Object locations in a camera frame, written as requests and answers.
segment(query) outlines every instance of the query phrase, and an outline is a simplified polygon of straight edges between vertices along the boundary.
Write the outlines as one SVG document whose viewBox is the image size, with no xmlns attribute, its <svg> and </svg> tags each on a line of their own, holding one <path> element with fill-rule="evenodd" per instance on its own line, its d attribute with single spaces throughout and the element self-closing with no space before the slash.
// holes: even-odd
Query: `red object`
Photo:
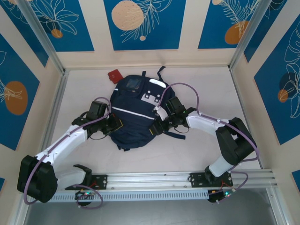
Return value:
<svg viewBox="0 0 300 225">
<path fill-rule="evenodd" d="M 109 79 L 113 82 L 113 83 L 117 83 L 119 82 L 119 80 L 123 79 L 122 75 L 120 74 L 120 72 L 115 69 L 112 72 L 108 73 Z"/>
</svg>

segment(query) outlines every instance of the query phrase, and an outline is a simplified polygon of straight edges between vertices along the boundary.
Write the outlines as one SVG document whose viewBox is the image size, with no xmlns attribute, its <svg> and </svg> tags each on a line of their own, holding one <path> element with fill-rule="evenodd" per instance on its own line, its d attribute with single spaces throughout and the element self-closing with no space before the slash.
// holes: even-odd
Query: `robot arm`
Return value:
<svg viewBox="0 0 300 225">
<path fill-rule="evenodd" d="M 205 178 L 211 185 L 218 180 L 218 177 L 254 151 L 251 144 L 243 136 L 225 125 L 229 124 L 235 127 L 255 144 L 241 119 L 214 121 L 210 116 L 198 114 L 195 108 L 185 109 L 177 97 L 170 99 L 166 107 L 169 113 L 161 107 L 155 108 L 159 117 L 150 127 L 152 134 L 159 135 L 172 127 L 176 128 L 178 125 L 183 125 L 187 128 L 203 130 L 217 138 L 221 156 L 205 169 Z"/>
<path fill-rule="evenodd" d="M 87 122 L 103 117 L 106 108 L 106 104 L 93 101 L 90 110 L 76 118 L 60 139 L 35 157 L 26 156 L 21 162 L 17 189 L 21 192 L 25 191 L 30 173 L 45 155 L 46 157 L 31 179 L 27 191 L 29 196 L 45 203 L 52 198 L 56 190 L 64 190 L 74 184 L 90 185 L 91 169 L 82 165 L 74 165 L 69 170 L 58 172 L 58 167 L 73 150 L 85 142 L 93 133 L 101 131 L 104 135 L 108 135 L 123 126 L 122 122 L 111 113 L 99 122 L 83 126 L 75 132 L 71 132 Z M 48 153 L 56 144 L 58 144 L 57 147 L 51 153 Z"/>
</svg>

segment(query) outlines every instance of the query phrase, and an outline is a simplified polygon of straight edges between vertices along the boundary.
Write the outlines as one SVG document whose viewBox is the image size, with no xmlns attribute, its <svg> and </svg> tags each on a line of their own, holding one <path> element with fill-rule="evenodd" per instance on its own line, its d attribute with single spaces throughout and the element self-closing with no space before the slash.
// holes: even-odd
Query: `backpack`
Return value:
<svg viewBox="0 0 300 225">
<path fill-rule="evenodd" d="M 121 119 L 123 126 L 110 133 L 112 141 L 118 149 L 128 151 L 139 148 L 153 140 L 149 128 L 158 117 L 153 109 L 158 105 L 163 91 L 168 86 L 162 79 L 160 72 L 157 73 L 159 80 L 146 77 L 146 71 L 140 75 L 128 75 L 121 79 L 111 95 L 112 113 Z M 175 92 L 169 88 L 162 99 L 161 106 L 166 110 L 167 100 L 173 98 Z M 165 132 L 172 137 L 185 139 L 185 136 Z"/>
</svg>

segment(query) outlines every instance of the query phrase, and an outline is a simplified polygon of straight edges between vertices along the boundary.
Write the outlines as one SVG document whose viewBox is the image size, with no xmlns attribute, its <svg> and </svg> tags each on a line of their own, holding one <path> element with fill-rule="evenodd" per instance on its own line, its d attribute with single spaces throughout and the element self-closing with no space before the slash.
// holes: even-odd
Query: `white floor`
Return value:
<svg viewBox="0 0 300 225">
<path fill-rule="evenodd" d="M 120 69 L 123 76 L 141 75 L 157 78 L 158 68 Z M 68 129 L 73 119 L 87 111 L 96 97 L 107 97 L 115 85 L 107 73 L 111 70 L 70 71 L 66 90 L 55 127 L 53 142 Z M 227 67 L 210 68 L 166 68 L 162 72 L 165 82 L 184 82 L 192 85 L 199 93 L 200 111 L 222 119 L 239 117 L 244 120 L 242 109 Z M 175 86 L 174 91 L 186 108 L 195 107 L 196 97 L 185 86 Z M 190 130 L 186 140 L 160 135 L 142 148 L 128 152 L 118 150 L 106 137 L 100 141 L 88 140 L 72 152 L 62 169 L 82 164 L 94 173 L 130 172 L 182 172 L 204 170 L 220 156 L 217 139 L 200 130 Z M 257 161 L 244 163 L 237 169 L 258 169 Z"/>
</svg>

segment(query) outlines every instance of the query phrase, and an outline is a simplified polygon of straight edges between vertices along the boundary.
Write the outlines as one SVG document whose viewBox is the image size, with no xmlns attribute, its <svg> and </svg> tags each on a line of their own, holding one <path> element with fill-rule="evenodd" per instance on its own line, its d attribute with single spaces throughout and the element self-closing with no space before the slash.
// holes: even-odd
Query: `wall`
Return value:
<svg viewBox="0 0 300 225">
<path fill-rule="evenodd" d="M 258 0 L 45 2 L 29 1 L 64 66 L 80 68 L 227 65 Z M 248 13 L 235 19 L 238 4 Z"/>
<path fill-rule="evenodd" d="M 2 79 L 6 87 L 8 86 L 7 79 L 23 80 L 22 82 L 26 86 L 28 93 L 28 104 L 27 106 L 25 105 L 25 113 L 27 114 L 23 124 L 18 121 L 24 114 L 17 115 L 18 112 L 9 106 L 9 103 L 13 100 L 19 100 L 18 98 L 10 96 L 10 99 L 7 99 L 6 97 L 0 103 L 2 118 L 4 115 L 4 120 L 10 120 L 9 126 L 3 124 L 5 121 L 1 121 L 0 124 L 1 137 L 5 137 L 8 140 L 8 144 L 0 144 L 0 177 L 5 179 L 4 186 L 0 192 L 0 223 L 4 225 L 8 224 L 15 213 L 15 203 L 18 202 L 20 197 L 20 193 L 16 189 L 20 161 L 26 155 L 35 155 L 40 151 L 60 74 L 50 60 L 43 65 L 42 60 L 37 56 L 41 52 L 33 52 L 32 46 L 23 38 L 23 35 L 28 37 L 30 30 L 27 30 L 28 33 L 21 34 L 2 7 L 0 7 L 0 21 L 0 34 L 5 39 L 5 41 L 1 41 L 0 49 L 3 49 L 3 43 L 7 42 L 13 48 L 13 51 L 16 52 L 13 57 L 10 55 L 10 52 L 6 54 L 5 61 L 0 66 L 0 79 Z M 10 66 L 3 67 L 6 63 L 10 63 Z M 27 77 L 27 71 L 33 74 L 33 77 Z M 31 91 L 30 85 L 32 83 L 37 84 L 37 91 Z M 1 91 L 7 93 L 7 89 L 2 89 Z M 22 104 L 21 102 L 16 103 L 18 104 L 17 107 L 20 107 Z M 9 142 L 15 137 L 14 130 L 20 130 L 22 134 L 21 138 L 17 139 L 16 147 L 9 145 Z"/>
<path fill-rule="evenodd" d="M 300 1 L 288 0 L 249 63 L 243 56 L 233 69 L 250 129 L 261 151 L 263 166 L 273 169 L 293 219 L 290 224 L 295 225 L 300 224 L 300 193 L 292 172 L 300 169 L 300 136 L 294 133 L 299 132 L 300 119 L 293 116 L 295 111 L 291 113 L 290 102 L 294 94 L 282 94 L 285 88 L 281 82 L 284 80 L 283 71 L 286 73 L 288 69 L 286 65 L 299 63 L 288 59 L 285 52 L 289 40 L 290 46 L 296 40 L 296 36 L 289 38 L 295 24 L 292 30 L 289 28 L 297 17 L 299 20 L 299 8 Z M 286 42 L 285 49 L 282 49 L 281 39 Z M 298 51 L 297 46 L 293 46 L 294 51 Z M 289 80 L 296 79 L 298 71 L 297 74 L 290 76 Z"/>
</svg>

